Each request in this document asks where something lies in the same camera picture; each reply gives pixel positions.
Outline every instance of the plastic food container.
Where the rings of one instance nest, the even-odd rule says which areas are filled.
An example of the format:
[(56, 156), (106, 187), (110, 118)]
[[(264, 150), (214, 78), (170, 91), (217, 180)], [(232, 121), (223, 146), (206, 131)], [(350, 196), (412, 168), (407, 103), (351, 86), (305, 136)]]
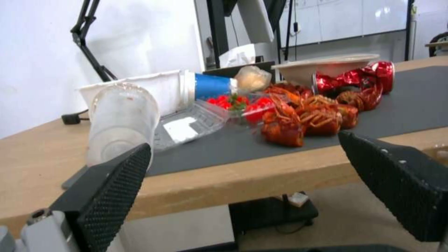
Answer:
[[(257, 92), (247, 94), (244, 97), (246, 97), (249, 100), (249, 104), (257, 104), (257, 106), (253, 106), (250, 109), (248, 109), (249, 106), (247, 106), (246, 109), (244, 110), (226, 110), (230, 122), (241, 125), (255, 126), (262, 122), (263, 115), (267, 111), (274, 111), (274, 103), (272, 102), (271, 103), (262, 102), (261, 104), (257, 103), (258, 101), (260, 101), (261, 98), (263, 98), (264, 100), (266, 100), (266, 98), (270, 99), (269, 94)], [(289, 101), (285, 96), (278, 95), (278, 97), (280, 97), (285, 102)]]
[(294, 85), (311, 87), (311, 76), (316, 71), (336, 77), (344, 72), (364, 67), (370, 61), (379, 59), (378, 54), (348, 54), (294, 61), (272, 66), (278, 69), (284, 78)]
[(107, 162), (142, 143), (153, 151), (159, 119), (157, 102), (146, 89), (116, 83), (101, 90), (92, 102), (87, 166)]
[(225, 109), (202, 100), (185, 110), (164, 116), (155, 130), (154, 148), (160, 152), (221, 129), (228, 120)]
[(175, 70), (81, 87), (79, 91), (89, 108), (89, 116), (92, 117), (93, 99), (100, 91), (124, 82), (146, 89), (156, 100), (162, 116), (185, 109), (194, 102), (195, 73)]

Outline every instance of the clear plastic cup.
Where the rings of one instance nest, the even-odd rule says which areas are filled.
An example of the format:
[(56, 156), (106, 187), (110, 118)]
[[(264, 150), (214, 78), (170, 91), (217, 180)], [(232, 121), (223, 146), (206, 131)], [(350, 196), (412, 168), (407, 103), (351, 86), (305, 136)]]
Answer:
[(159, 107), (147, 90), (131, 83), (103, 89), (92, 102), (87, 166), (109, 161), (142, 143), (148, 143), (152, 153), (159, 120)]

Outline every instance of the desk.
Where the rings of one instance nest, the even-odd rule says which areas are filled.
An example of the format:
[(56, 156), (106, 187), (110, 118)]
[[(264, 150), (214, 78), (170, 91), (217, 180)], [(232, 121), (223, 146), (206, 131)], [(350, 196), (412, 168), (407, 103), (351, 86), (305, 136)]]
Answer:
[[(396, 64), (397, 71), (448, 65), (448, 56)], [(49, 206), (84, 165), (90, 124), (55, 120), (0, 140), (0, 225), (17, 236), (28, 215)], [(448, 127), (383, 138), (432, 154)], [(340, 146), (148, 177), (128, 220), (359, 181)]]

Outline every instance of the paper bowl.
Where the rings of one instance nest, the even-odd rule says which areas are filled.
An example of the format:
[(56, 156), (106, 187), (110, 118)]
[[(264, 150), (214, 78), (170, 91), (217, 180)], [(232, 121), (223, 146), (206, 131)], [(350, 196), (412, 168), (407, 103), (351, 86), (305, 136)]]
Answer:
[(311, 86), (311, 76), (316, 71), (336, 77), (344, 72), (364, 67), (369, 62), (379, 59), (378, 54), (349, 54), (331, 56), (325, 58), (314, 58), (303, 61), (294, 61), (272, 66), (278, 69), (280, 74), (294, 85)]

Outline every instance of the textured gripper pad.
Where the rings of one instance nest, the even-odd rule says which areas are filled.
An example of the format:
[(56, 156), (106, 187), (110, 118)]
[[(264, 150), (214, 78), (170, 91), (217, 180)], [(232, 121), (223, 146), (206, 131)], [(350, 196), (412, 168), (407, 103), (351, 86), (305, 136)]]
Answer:
[(448, 168), (407, 146), (342, 131), (339, 140), (363, 182), (420, 241), (440, 241), (448, 218)]
[(139, 148), (109, 174), (108, 181), (77, 219), (87, 246), (106, 251), (134, 203), (151, 157)]
[(62, 211), (81, 251), (106, 251), (137, 196), (151, 159), (147, 143), (90, 167), (50, 207)]

